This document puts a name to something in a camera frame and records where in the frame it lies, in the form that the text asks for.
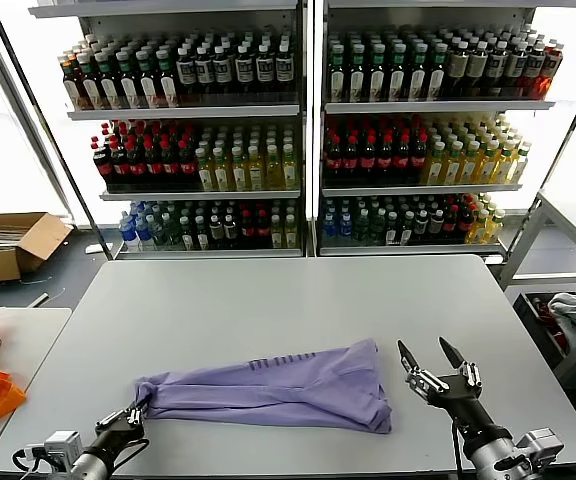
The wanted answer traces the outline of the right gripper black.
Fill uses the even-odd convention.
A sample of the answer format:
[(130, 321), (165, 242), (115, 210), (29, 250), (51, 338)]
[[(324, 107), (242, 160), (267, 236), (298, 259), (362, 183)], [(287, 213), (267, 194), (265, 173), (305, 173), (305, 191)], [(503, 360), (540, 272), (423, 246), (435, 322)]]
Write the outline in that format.
[(479, 401), (482, 380), (478, 366), (467, 361), (444, 337), (439, 338), (439, 343), (451, 366), (462, 377), (441, 377), (448, 385), (445, 388), (438, 377), (419, 366), (404, 342), (398, 340), (400, 361), (410, 389), (420, 398), (427, 399), (430, 405), (444, 409), (456, 423), (465, 441), (506, 438), (507, 430), (493, 421)]

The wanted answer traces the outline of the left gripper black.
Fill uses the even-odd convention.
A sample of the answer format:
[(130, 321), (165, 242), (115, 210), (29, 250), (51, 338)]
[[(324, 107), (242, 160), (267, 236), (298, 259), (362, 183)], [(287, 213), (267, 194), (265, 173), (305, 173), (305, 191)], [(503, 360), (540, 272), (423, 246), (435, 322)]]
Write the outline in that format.
[(97, 421), (94, 427), (97, 437), (91, 448), (119, 454), (130, 442), (140, 440), (144, 436), (146, 411), (146, 404), (131, 404)]

